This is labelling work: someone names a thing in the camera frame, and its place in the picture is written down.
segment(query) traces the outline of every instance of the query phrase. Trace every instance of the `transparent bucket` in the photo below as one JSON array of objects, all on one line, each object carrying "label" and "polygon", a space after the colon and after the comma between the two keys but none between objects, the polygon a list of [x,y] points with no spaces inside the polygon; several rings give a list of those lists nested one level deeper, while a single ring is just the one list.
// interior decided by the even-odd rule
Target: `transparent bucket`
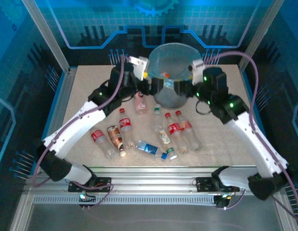
[{"label": "transparent bucket", "polygon": [[148,74],[150,77],[164,79],[163,89],[154,95],[155,101],[163,108],[178,109],[186,104],[187,98],[177,95],[173,83],[174,80],[189,79],[191,72],[188,66],[199,58],[201,55],[198,50],[182,43],[163,44],[151,52]]}]

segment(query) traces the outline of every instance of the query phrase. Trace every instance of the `plastic bottle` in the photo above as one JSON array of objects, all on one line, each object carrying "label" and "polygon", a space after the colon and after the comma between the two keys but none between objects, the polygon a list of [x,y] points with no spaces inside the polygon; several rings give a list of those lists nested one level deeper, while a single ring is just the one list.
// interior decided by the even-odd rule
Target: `plastic bottle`
[{"label": "plastic bottle", "polygon": [[139,91],[134,95],[135,110],[137,113],[146,113],[147,107],[144,102],[144,95]]},{"label": "plastic bottle", "polygon": [[188,152],[188,144],[184,137],[182,137],[182,130],[180,125],[171,118],[170,113],[166,113],[165,117],[168,121],[168,131],[170,133],[170,137],[176,143],[178,150],[181,154]]},{"label": "plastic bottle", "polygon": [[122,136],[121,136],[120,131],[117,128],[117,126],[108,127],[107,132],[108,132],[108,135],[109,135],[109,138],[110,138],[111,142],[113,143],[113,145],[119,151],[120,156],[124,157],[126,155],[126,151],[125,151],[125,148],[123,146]]},{"label": "plastic bottle", "polygon": [[123,135],[123,141],[125,147],[128,149],[132,149],[137,147],[134,135],[133,135],[133,127],[130,122],[130,118],[125,114],[124,108],[120,108],[120,128]]},{"label": "plastic bottle", "polygon": [[163,127],[163,117],[160,113],[160,105],[155,105],[153,116],[153,129],[154,132],[158,132]]},{"label": "plastic bottle", "polygon": [[148,144],[145,141],[138,141],[137,148],[141,151],[146,152],[146,153],[153,154],[157,158],[166,159],[166,157],[167,157],[167,154],[163,153],[159,147]]},{"label": "plastic bottle", "polygon": [[186,117],[182,116],[181,111],[176,111],[176,115],[178,117],[178,122],[183,131],[183,134],[189,144],[189,147],[195,151],[199,150],[202,147],[202,145],[199,139],[197,138],[191,123],[188,121]]},{"label": "plastic bottle", "polygon": [[101,130],[92,132],[91,137],[108,159],[112,159],[118,153]]},{"label": "plastic bottle", "polygon": [[163,117],[160,113],[160,105],[157,104],[154,109],[153,115],[153,129],[157,133],[163,148],[166,150],[167,158],[170,160],[175,159],[178,155],[173,148],[173,142],[168,135],[167,129],[163,128]]}]

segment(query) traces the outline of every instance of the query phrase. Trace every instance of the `beige tabletop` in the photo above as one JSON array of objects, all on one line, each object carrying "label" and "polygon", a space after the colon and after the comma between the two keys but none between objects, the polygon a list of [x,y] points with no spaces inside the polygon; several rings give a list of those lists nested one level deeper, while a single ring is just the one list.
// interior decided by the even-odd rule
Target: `beige tabletop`
[{"label": "beige tabletop", "polygon": [[[237,65],[219,65],[227,74],[229,92],[239,95],[247,105],[249,101]],[[92,91],[109,79],[112,66],[78,66],[71,95],[67,105],[64,123],[72,117],[84,104]],[[160,146],[158,137],[152,129],[152,116],[155,101],[153,96],[145,97],[148,111],[146,114],[137,114],[133,100],[123,103],[126,113],[130,116],[134,137],[144,140],[155,146]],[[67,159],[71,162],[84,164],[89,167],[130,167],[130,166],[185,166],[185,167],[218,167],[223,165],[245,166],[254,165],[242,142],[236,135],[226,128],[219,119],[212,114],[199,115],[195,111],[197,99],[190,98],[180,110],[194,127],[203,147],[198,152],[189,152],[179,155],[174,160],[155,158],[152,154],[139,150],[128,151],[125,157],[117,155],[114,159],[107,159],[99,147],[93,143],[90,133],[87,132],[69,151]],[[199,111],[208,111],[208,106],[200,103]],[[161,110],[164,115],[170,112],[175,117],[175,110]],[[119,108],[113,111],[105,120],[95,125],[107,135],[106,128],[111,125],[118,126]]]}]

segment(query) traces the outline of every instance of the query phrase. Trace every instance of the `gear logo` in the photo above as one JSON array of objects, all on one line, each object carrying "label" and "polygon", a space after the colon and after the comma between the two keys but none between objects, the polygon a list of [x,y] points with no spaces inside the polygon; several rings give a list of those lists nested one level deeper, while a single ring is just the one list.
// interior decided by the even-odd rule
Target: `gear logo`
[{"label": "gear logo", "polygon": [[17,22],[23,16],[21,0],[0,0],[0,8],[12,23]]},{"label": "gear logo", "polygon": [[179,0],[137,0],[134,9],[139,13],[144,13],[145,16],[156,15],[162,16],[163,13],[168,13],[169,9],[174,9],[174,5],[178,4]]}]

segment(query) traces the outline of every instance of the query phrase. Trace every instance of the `work surface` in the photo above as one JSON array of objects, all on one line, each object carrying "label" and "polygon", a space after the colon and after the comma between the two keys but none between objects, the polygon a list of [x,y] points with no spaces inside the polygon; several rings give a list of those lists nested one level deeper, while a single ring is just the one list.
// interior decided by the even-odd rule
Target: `work surface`
[{"label": "work surface", "polygon": [[[219,65],[227,74],[229,93],[239,95],[247,105],[249,101],[241,79],[237,65]],[[105,80],[109,79],[112,66],[79,66],[77,69],[75,81],[72,87],[71,95],[67,105],[64,123],[70,119],[88,99],[92,91],[98,88]],[[153,109],[156,102],[153,96],[145,96],[147,106],[146,114],[137,114],[134,108],[133,100],[123,103],[126,113],[130,116],[134,137],[144,140],[152,145],[161,146],[156,134],[154,134],[152,125]],[[194,127],[198,138],[203,147],[198,152],[189,152],[180,154],[174,160],[162,160],[155,158],[152,154],[144,153],[139,150],[128,151],[125,157],[117,155],[109,160],[105,157],[99,147],[93,143],[91,134],[87,132],[69,151],[67,159],[69,161],[84,164],[89,167],[131,167],[131,166],[185,166],[185,167],[218,167],[223,165],[242,166],[255,165],[252,158],[247,153],[242,142],[236,135],[227,129],[219,119],[212,114],[199,115],[195,111],[197,99],[190,98],[185,106],[180,110],[186,116]],[[198,110],[207,112],[208,106],[204,103],[198,105]],[[175,116],[176,110],[161,109],[164,115],[170,112]],[[101,129],[107,136],[106,129],[111,125],[119,124],[119,108],[111,113],[105,120],[98,123],[96,129]]]}]

